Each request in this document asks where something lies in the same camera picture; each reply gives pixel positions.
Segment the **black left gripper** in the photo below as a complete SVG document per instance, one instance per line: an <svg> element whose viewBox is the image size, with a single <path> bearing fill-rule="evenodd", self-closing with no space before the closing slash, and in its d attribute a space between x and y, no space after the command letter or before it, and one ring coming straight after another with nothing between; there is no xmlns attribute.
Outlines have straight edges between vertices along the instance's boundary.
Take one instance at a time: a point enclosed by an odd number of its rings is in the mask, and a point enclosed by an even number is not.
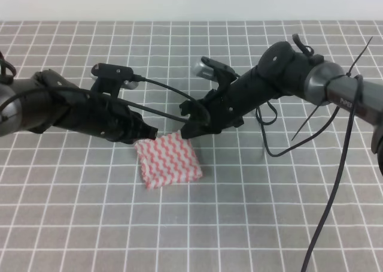
<svg viewBox="0 0 383 272"><path fill-rule="evenodd" d="M61 96L56 98L56 108L59 128L124 144L157 137L158 129L146 124L138 113L102 98Z"/></svg>

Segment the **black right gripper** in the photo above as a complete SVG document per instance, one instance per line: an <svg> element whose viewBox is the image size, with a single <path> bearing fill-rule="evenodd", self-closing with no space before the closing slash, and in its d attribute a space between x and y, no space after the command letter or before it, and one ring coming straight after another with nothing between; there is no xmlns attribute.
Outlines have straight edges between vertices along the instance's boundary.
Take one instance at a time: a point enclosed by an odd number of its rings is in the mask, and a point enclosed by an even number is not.
<svg viewBox="0 0 383 272"><path fill-rule="evenodd" d="M210 90L204 98L197 101L186 100L179 105L182 116L189 118L180 129L183 139L204 135L220 134L228 128L238 128L244 124L242 116L235 116L222 97L208 101L216 90Z"/></svg>

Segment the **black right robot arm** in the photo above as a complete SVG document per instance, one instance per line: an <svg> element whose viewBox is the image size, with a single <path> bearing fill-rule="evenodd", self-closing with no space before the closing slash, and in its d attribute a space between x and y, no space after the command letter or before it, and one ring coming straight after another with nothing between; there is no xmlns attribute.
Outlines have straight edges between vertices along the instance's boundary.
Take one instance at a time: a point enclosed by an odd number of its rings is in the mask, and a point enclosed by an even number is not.
<svg viewBox="0 0 383 272"><path fill-rule="evenodd" d="M243 75L208 57L200 59L194 73L216 82L218 88L202 99L180 105L181 114L189 117L181 128L184 139L237 128L251 111L261 119L262 104L282 96L296 96L316 107L334 104L348 111L350 120L359 117L371 124L371 150L382 161L382 86L365 82L361 75L352 76L340 65L325 60L302 43L298 34L293 35L292 42L270 46L258 64Z"/></svg>

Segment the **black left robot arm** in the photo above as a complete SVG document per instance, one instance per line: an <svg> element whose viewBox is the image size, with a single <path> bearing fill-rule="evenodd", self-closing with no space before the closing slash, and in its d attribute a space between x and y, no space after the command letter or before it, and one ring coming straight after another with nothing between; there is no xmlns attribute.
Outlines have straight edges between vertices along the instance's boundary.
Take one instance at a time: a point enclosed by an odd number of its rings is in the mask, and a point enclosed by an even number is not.
<svg viewBox="0 0 383 272"><path fill-rule="evenodd" d="M120 89L134 89L136 75L129 67L98 63L91 69L95 82L81 89L52 69L17 79L15 67L1 58L1 135L19 131L42 134L52 126L133 144L155 139L157 128L146 124Z"/></svg>

